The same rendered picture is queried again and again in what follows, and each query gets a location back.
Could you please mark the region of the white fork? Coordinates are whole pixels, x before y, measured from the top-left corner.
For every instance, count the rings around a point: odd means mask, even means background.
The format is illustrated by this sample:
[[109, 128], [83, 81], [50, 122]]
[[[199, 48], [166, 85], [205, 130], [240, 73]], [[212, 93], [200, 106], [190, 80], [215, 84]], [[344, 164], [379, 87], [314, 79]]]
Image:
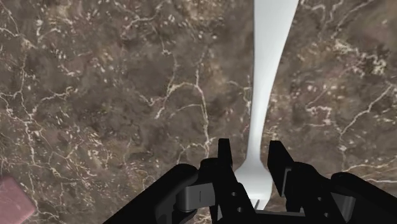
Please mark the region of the white fork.
[[273, 180], [261, 161], [261, 140], [272, 87], [300, 0], [253, 0], [253, 88], [246, 158], [236, 169], [256, 210], [272, 195]]

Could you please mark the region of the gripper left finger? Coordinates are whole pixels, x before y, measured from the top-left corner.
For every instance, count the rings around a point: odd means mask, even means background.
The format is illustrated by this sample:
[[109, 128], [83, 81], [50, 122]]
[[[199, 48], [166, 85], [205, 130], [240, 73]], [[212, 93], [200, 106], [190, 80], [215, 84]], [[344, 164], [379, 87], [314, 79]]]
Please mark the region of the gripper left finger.
[[256, 213], [232, 170], [230, 141], [200, 167], [178, 164], [103, 224], [186, 224], [207, 207], [212, 224], [256, 224]]

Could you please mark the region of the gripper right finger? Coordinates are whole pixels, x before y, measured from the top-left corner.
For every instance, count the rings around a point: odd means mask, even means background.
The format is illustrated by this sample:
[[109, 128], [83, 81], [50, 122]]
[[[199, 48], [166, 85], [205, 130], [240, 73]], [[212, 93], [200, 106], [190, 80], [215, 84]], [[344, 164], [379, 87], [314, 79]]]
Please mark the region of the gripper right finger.
[[354, 174], [326, 178], [280, 141], [269, 143], [267, 166], [286, 210], [303, 210], [310, 224], [397, 224], [397, 198]]

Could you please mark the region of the pink block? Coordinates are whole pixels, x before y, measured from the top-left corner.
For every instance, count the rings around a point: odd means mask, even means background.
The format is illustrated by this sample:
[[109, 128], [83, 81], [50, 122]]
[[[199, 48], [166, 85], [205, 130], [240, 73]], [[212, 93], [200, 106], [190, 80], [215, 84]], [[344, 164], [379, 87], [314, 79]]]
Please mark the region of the pink block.
[[0, 224], [22, 224], [36, 211], [36, 206], [11, 177], [0, 180]]

